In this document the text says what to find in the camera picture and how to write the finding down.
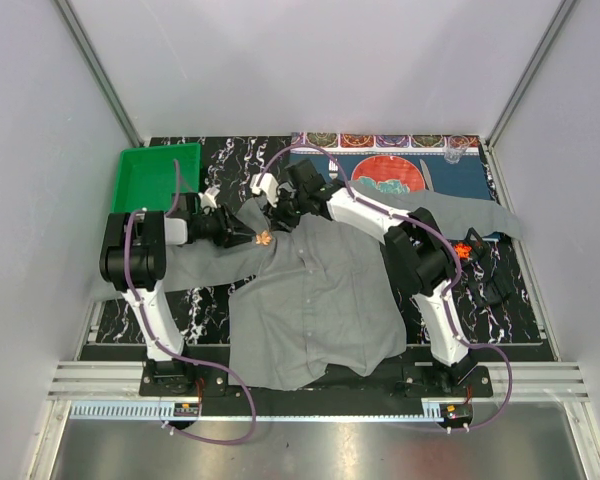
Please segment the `grey button shirt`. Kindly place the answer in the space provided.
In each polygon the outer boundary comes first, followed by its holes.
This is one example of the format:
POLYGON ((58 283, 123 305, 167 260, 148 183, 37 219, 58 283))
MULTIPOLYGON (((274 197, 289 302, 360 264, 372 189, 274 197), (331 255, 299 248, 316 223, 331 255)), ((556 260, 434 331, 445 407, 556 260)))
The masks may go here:
MULTIPOLYGON (((255 200, 231 212, 256 235, 271 231, 255 200)), ((217 286, 245 279, 230 300, 230 363, 244 386, 290 391, 329 365, 367 376, 406 348, 382 243, 349 225, 305 214, 270 245, 208 240, 167 248, 163 284, 217 286)))

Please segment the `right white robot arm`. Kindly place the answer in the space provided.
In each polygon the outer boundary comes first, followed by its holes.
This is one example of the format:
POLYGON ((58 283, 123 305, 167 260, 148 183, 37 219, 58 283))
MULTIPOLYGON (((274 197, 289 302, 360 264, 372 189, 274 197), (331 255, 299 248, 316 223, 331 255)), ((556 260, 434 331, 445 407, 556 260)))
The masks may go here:
POLYGON ((470 356, 453 301, 453 284, 460 278, 460 261, 442 236, 431 212, 413 212, 373 199, 349 184, 326 181, 309 160, 286 169, 290 188, 262 172, 251 181, 254 195, 263 195, 285 221, 304 214, 354 227, 380 241, 386 251, 388 275, 402 293, 418 305, 429 333, 433 357, 425 381, 446 396, 456 396, 470 383, 477 362, 470 356))

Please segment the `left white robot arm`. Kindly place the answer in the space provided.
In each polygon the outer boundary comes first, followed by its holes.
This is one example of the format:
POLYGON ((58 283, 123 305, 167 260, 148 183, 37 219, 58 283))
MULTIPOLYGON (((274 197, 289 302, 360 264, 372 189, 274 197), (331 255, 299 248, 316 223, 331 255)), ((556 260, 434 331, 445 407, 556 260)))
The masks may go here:
POLYGON ((99 269, 103 280, 122 294, 144 336, 142 396, 183 396, 202 386, 197 366, 185 360, 185 339, 163 280, 169 246, 208 240, 230 248, 256 237, 252 228, 215 202, 215 195, 175 193, 166 211, 143 207, 108 215, 99 269))

